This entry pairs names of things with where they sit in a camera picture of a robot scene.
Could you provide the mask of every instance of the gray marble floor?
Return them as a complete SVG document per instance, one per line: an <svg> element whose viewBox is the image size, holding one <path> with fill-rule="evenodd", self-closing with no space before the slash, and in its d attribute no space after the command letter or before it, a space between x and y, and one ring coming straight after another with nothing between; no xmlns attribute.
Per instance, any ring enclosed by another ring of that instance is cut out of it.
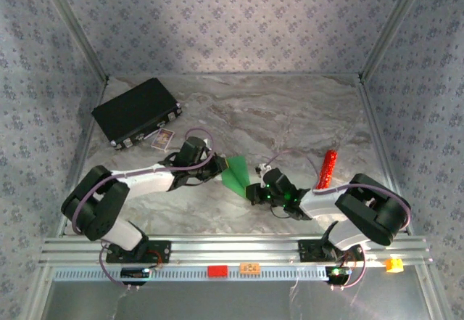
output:
<svg viewBox="0 0 464 320"><path fill-rule="evenodd" d="M111 78L104 101L147 78ZM359 172L383 181L354 76L193 75L159 79L183 105L182 116L166 126L175 132L169 150L182 145L188 129L202 126L214 136L218 153L246 157L252 182L257 181L253 168L285 148L307 153L318 167L328 149L337 150L333 184L348 181ZM152 138L114 151L96 124L83 175L98 164L111 170L130 170L156 163L166 154L151 148L151 142ZM273 165L296 186L308 188L317 180L310 164L299 155L283 155ZM275 212L283 214L278 208ZM147 234L323 231L314 221L275 218L268 207L251 206L220 181L128 200L121 215Z"/></svg>

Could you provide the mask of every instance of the green cloth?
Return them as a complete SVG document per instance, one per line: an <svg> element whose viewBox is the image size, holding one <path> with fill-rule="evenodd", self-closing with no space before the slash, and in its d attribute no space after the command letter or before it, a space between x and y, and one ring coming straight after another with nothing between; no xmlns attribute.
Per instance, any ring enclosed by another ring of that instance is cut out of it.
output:
<svg viewBox="0 0 464 320"><path fill-rule="evenodd" d="M237 193L240 197L245 196L245 188L250 185L247 160L243 155L226 158L228 168L221 173L223 184Z"/></svg>

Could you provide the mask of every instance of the playing card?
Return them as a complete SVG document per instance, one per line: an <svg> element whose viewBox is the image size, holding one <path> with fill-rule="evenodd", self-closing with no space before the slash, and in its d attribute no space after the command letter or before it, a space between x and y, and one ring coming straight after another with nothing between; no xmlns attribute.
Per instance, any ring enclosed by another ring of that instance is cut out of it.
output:
<svg viewBox="0 0 464 320"><path fill-rule="evenodd" d="M167 130L167 129L160 129L158 131L158 134L155 136L152 142L152 147L165 151L167 149L167 146L171 142L171 139L173 138L173 136L174 136L174 131Z"/></svg>

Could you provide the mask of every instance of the patterned wallpaper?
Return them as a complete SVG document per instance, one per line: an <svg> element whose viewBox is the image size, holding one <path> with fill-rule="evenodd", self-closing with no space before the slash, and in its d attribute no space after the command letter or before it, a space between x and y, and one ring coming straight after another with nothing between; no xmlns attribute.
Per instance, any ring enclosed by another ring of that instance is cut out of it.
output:
<svg viewBox="0 0 464 320"><path fill-rule="evenodd" d="M0 0L0 28L0 319L16 319L102 83L50 0Z"/></svg>
<svg viewBox="0 0 464 320"><path fill-rule="evenodd" d="M368 88L414 227L464 319L464 0L416 0Z"/></svg>
<svg viewBox="0 0 464 320"><path fill-rule="evenodd" d="M359 72L396 0L68 0L106 74Z"/></svg>

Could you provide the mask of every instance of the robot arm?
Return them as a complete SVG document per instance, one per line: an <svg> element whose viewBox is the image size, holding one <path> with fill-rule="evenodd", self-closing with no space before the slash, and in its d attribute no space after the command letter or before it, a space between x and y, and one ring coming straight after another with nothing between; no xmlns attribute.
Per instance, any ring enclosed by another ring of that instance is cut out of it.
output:
<svg viewBox="0 0 464 320"><path fill-rule="evenodd" d="M410 217L406 200L361 173L349 184L337 187L340 192L327 193L297 189L277 168L260 165L256 170L261 183L246 188L246 197L252 205L281 206L297 220L333 218L321 240L321 246L332 250L330 255L340 255L341 251L368 240L390 245Z"/></svg>
<svg viewBox="0 0 464 320"><path fill-rule="evenodd" d="M110 242L139 260L146 253L148 237L131 222L118 217L124 202L143 194L173 191L191 178L209 181L227 168L224 158L210 152L203 140L191 136L179 152L148 168L109 171L102 165L96 166L68 196L61 211L70 220L75 217L78 231L89 240ZM195 166L209 155L206 164ZM92 193L76 213L85 197L99 185L95 194L100 197Z"/></svg>

